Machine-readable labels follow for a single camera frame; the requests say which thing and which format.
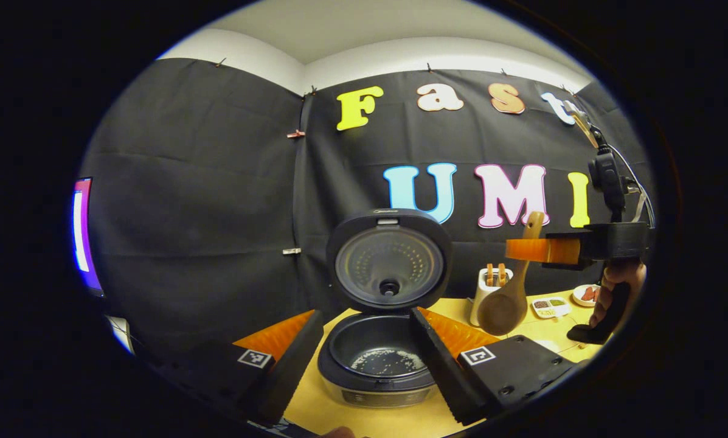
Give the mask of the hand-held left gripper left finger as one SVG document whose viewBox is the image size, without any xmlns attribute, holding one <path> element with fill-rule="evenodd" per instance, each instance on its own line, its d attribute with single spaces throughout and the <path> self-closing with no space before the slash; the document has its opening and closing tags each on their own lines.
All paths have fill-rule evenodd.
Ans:
<svg viewBox="0 0 728 438">
<path fill-rule="evenodd" d="M 163 361 L 165 379 L 223 415 L 272 426 L 302 380 L 323 336 L 309 310 L 235 342 L 206 342 Z"/>
</svg>

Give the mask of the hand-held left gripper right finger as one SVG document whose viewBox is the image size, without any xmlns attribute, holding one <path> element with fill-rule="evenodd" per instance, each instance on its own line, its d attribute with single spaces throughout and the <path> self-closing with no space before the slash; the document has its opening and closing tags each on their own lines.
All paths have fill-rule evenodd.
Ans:
<svg viewBox="0 0 728 438">
<path fill-rule="evenodd" d="M 484 331 L 450 319 L 456 332 L 469 333 L 467 346 L 452 352 L 439 327 L 444 320 L 425 308 L 412 308 L 410 333 L 454 419 L 464 426 L 521 408 L 577 369 L 574 361 L 527 336 L 494 342 Z"/>
</svg>

